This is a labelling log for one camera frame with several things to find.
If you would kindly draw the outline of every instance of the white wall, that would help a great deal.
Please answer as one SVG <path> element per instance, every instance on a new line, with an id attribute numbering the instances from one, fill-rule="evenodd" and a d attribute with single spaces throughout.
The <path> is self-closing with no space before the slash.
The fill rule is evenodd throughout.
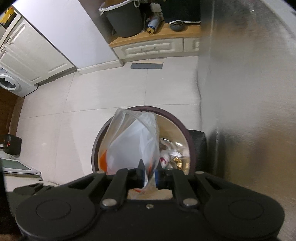
<path id="1" fill-rule="evenodd" d="M 78 68 L 118 59 L 78 0 L 18 0 L 13 6 Z"/>
<path id="2" fill-rule="evenodd" d="M 107 43 L 112 42 L 113 27 L 106 15 L 100 15 L 99 8 L 105 0 L 79 0 L 89 17 L 92 19 L 97 29 L 100 31 Z"/>

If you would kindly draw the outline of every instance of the white appliance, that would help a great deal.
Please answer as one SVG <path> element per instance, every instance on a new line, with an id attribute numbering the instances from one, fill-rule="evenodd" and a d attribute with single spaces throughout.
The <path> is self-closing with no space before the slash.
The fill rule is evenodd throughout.
<path id="1" fill-rule="evenodd" d="M 0 68 L 0 87 L 20 97 L 24 97 L 37 89 L 37 86 L 20 80 L 3 68 Z"/>

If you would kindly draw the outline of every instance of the kitchen cabinet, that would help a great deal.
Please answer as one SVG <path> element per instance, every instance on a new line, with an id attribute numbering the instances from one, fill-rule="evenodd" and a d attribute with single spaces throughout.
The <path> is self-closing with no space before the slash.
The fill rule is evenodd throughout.
<path id="1" fill-rule="evenodd" d="M 0 48 L 0 64 L 36 84 L 73 65 L 26 20 L 20 19 Z"/>
<path id="2" fill-rule="evenodd" d="M 41 73 L 38 73 L 38 68 L 33 67 L 33 69 L 31 69 L 26 59 L 18 56 L 6 44 L 1 46 L 0 54 L 0 64 L 7 71 L 29 83 L 42 81 Z"/>
<path id="3" fill-rule="evenodd" d="M 184 52 L 198 52 L 200 49 L 199 38 L 184 38 Z"/>
<path id="4" fill-rule="evenodd" d="M 183 38 L 159 39 L 113 48 L 120 59 L 183 52 Z"/>

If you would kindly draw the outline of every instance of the stainless steel surface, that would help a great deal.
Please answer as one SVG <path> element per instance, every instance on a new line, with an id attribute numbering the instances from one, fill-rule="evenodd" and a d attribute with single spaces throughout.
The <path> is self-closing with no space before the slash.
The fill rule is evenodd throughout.
<path id="1" fill-rule="evenodd" d="M 198 204 L 198 201 L 194 198 L 186 198 L 183 200 L 183 204 L 187 207 L 195 206 Z"/>
<path id="2" fill-rule="evenodd" d="M 278 237 L 296 240 L 295 36 L 259 0 L 202 0 L 201 29 L 211 171 L 280 202 Z"/>
<path id="3" fill-rule="evenodd" d="M 106 207 L 113 207 L 117 204 L 117 201 L 113 198 L 106 198 L 102 201 L 102 204 Z"/>
<path id="4" fill-rule="evenodd" d="M 147 208 L 147 209 L 154 208 L 154 205 L 153 205 L 153 204 L 147 204 L 147 205 L 146 205 L 146 208 Z"/>

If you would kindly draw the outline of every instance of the washing machine door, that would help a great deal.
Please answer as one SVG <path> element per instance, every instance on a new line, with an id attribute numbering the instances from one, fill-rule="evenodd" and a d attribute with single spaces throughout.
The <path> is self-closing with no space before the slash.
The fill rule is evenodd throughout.
<path id="1" fill-rule="evenodd" d="M 0 87 L 9 91 L 17 91 L 20 85 L 13 77 L 7 74 L 0 74 Z"/>

